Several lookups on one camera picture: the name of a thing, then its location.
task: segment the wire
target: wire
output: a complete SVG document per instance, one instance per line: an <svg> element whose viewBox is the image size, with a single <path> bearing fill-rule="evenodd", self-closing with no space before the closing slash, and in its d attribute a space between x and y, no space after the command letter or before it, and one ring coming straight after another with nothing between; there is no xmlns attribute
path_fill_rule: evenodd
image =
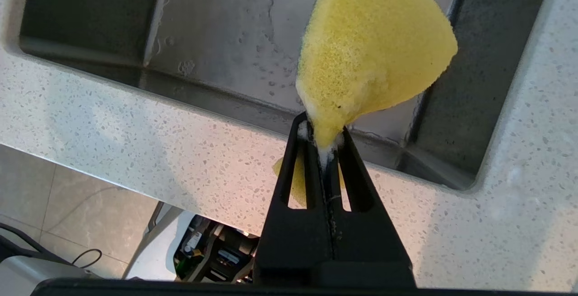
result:
<svg viewBox="0 0 578 296"><path fill-rule="evenodd" d="M42 247L37 241L31 239L30 236L22 232L22 230L18 230L17 228L8 226L7 224L3 224L2 222L0 222L0 228L3 230L8 230L8 232L11 232L12 234L18 236L21 240L25 241L29 246L32 246L34 249L36 249L36 251L39 251L40 253L45 254L51 253L49 250L46 250L44 247Z"/></svg>
<svg viewBox="0 0 578 296"><path fill-rule="evenodd" d="M80 253L80 254L78 255L78 257L76 257L76 259L74 259L74 260L72 261L72 264L74 265L74 263L75 263L76 261L78 261L78 260L79 260L83 255L85 255L86 253L88 253L88 252L93 252L93 251L98 252L98 257L97 257L97 259L94 260L94 261L92 261L91 263L89 263L89 264L87 264L87 265L83 265L82 267L79 267L79 268L80 268L80 269L85 269L85 268L88 268L88 267L90 267L91 265L97 263L97 262L101 259L101 257L103 257L103 251L101 251L101 250L99 250L99 249L89 249L89 250L84 251L83 253Z"/></svg>

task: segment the black cable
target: black cable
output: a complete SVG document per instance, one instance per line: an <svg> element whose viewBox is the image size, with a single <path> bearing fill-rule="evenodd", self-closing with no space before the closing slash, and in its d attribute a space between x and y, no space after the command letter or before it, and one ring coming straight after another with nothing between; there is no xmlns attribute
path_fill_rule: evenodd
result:
<svg viewBox="0 0 578 296"><path fill-rule="evenodd" d="M18 236L20 239L25 241L29 246L32 246L34 249L36 249L36 251L39 251L40 253L51 253L49 250L46 250L44 247L42 247L42 245L38 244L37 241L33 240L32 238L30 238L30 236L22 232L22 230L18 230L12 226L8 226L7 224L2 224L2 222L0 222L0 228L2 228L3 230L8 230L8 232L11 232L12 234Z"/></svg>
<svg viewBox="0 0 578 296"><path fill-rule="evenodd" d="M21 240L26 242L29 246L32 246L33 249L35 249L38 252L38 254L43 255L43 259L48 259L48 260L56 262L56 263L69 264L68 261L64 260L63 258L59 257L58 255L47 250L45 247L40 245L37 241L30 238L30 236L28 236L26 233L22 232L22 230L18 230L17 228L14 228L14 227L9 226L7 224L4 224L2 222L0 222L0 229L7 230L8 232L11 232L12 234L16 235ZM12 248L17 250L17 253L27 254L27 253L31 252L29 250L23 249L20 246L17 246L16 244L12 243L9 239L6 239L6 238L0 239L0 245L2 245L2 243L4 243L4 244L10 243L10 245L12 245Z"/></svg>
<svg viewBox="0 0 578 296"><path fill-rule="evenodd" d="M83 253L80 253L80 254L78 255L78 257L76 257L76 259L74 259L74 260L72 261L72 264L74 265L74 263L75 263L76 261L78 261L83 255L85 255L85 254L88 253L88 252L92 252L92 251L98 252L98 257L97 257L97 259L94 260L94 261L92 261L91 263L89 263L89 264L87 264L87 265L83 265L82 267L79 267L79 268L80 268L80 269L85 269L85 268L88 268L88 267L90 267L91 265L97 263L97 262L101 259L101 257L103 257L103 251L101 251L101 250L99 250L99 249L89 249L89 250L84 251Z"/></svg>

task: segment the yellow sponge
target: yellow sponge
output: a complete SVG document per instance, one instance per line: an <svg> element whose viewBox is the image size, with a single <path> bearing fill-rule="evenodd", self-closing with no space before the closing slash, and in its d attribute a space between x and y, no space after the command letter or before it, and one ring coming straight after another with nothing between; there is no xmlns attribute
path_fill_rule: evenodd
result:
<svg viewBox="0 0 578 296"><path fill-rule="evenodd" d="M456 51L434 0L317 0L296 83L317 146L330 146L360 115L428 88Z"/></svg>

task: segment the floor tile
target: floor tile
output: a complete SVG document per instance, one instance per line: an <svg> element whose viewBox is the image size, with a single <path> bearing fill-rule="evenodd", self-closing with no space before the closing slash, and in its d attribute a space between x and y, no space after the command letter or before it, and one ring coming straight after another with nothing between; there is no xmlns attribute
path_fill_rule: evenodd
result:
<svg viewBox="0 0 578 296"><path fill-rule="evenodd" d="M14 219L12 219L8 216L4 216L4 215L0 215L0 222L2 222L2 224L7 224L8 226L12 226L13 228L16 228L17 230L22 230L23 233L30 236L33 240L35 240L36 242L40 242L41 230L39 230L38 228L24 224L23 222L20 222L18 220L14 220ZM34 248L32 246L30 246L28 243L23 241L21 238L19 238L15 234L8 232L7 230L0 229L0 236L7 238L8 240L10 240L12 243L16 244L17 246L23 247L23 248L28 249L28 250L34 250Z"/></svg>
<svg viewBox="0 0 578 296"><path fill-rule="evenodd" d="M54 166L0 145L0 214L42 228Z"/></svg>
<svg viewBox="0 0 578 296"><path fill-rule="evenodd" d="M88 250L88 247L78 245L69 240L65 240L47 232L42 233L40 243L52 253L55 253L66 261L71 262L74 261L74 259L78 257L80 253ZM86 255L83 255L83 257L81 257L75 264L80 267L95 260L96 257L97 253L87 253ZM126 266L126 263L118 259L111 258L108 255L103 255L103 257L101 257L97 263L91 265L87 269L103 278L121 278L124 270L126 270Z"/></svg>
<svg viewBox="0 0 578 296"><path fill-rule="evenodd" d="M129 262L157 201L57 166L43 230Z"/></svg>

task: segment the white quartz countertop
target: white quartz countertop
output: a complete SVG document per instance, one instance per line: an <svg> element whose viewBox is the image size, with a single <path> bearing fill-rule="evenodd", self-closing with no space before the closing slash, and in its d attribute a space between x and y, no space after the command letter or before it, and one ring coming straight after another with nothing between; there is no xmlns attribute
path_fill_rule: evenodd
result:
<svg viewBox="0 0 578 296"><path fill-rule="evenodd" d="M0 0L0 143L260 232L283 137L23 54L23 6ZM420 287L578 284L577 111L578 0L545 0L473 189L369 167Z"/></svg>

